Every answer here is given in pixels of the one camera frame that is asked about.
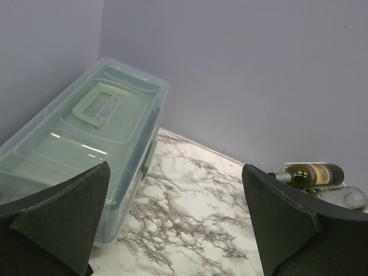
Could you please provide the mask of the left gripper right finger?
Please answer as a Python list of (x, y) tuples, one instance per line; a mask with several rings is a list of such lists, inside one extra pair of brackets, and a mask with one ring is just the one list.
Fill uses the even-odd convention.
[(367, 275), (367, 214), (246, 164), (244, 193), (264, 275)]

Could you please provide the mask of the tall clear glass bottle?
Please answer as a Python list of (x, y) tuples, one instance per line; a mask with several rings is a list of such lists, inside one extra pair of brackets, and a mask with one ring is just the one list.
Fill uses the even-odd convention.
[(340, 186), (316, 190), (314, 196), (330, 204), (350, 210), (365, 212), (367, 209), (367, 196), (357, 187)]

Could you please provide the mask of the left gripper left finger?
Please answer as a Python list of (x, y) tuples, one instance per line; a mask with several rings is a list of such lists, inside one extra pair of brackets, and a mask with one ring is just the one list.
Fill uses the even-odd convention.
[(109, 180), (103, 162), (1, 205), (1, 275), (92, 275), (89, 259)]

